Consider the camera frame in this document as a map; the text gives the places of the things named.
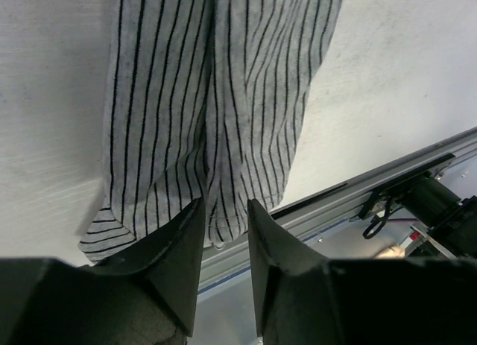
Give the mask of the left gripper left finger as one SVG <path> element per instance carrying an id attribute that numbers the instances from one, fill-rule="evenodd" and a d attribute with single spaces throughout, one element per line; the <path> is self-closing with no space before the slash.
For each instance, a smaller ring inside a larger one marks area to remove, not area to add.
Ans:
<path id="1" fill-rule="evenodd" d="M 192 336 L 205 206 L 193 200 L 93 266 L 1 260 L 3 344 L 185 344 Z"/>

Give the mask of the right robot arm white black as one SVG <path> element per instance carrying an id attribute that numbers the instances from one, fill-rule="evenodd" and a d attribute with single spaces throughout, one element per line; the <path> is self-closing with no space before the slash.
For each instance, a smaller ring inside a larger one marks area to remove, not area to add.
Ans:
<path id="1" fill-rule="evenodd" d="M 461 199 L 428 171 L 411 172 L 372 191 L 358 217 L 373 219 L 363 232 L 371 239 L 397 211 L 410 212 L 428 234 L 457 257 L 476 257 L 476 197 Z"/>

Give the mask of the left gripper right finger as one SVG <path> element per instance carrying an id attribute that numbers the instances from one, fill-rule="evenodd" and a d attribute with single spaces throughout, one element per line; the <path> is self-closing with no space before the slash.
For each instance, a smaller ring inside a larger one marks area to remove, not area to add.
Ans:
<path id="1" fill-rule="evenodd" d="M 328 259 L 248 208 L 256 331 L 265 344 L 474 344 L 472 259 Z"/>

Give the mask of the grey striped underwear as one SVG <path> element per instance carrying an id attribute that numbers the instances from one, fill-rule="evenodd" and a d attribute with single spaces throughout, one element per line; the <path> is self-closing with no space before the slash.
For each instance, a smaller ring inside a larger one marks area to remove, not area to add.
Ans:
<path id="1" fill-rule="evenodd" d="M 98 262 L 206 205 L 207 247 L 283 199 L 342 0 L 110 0 Z"/>

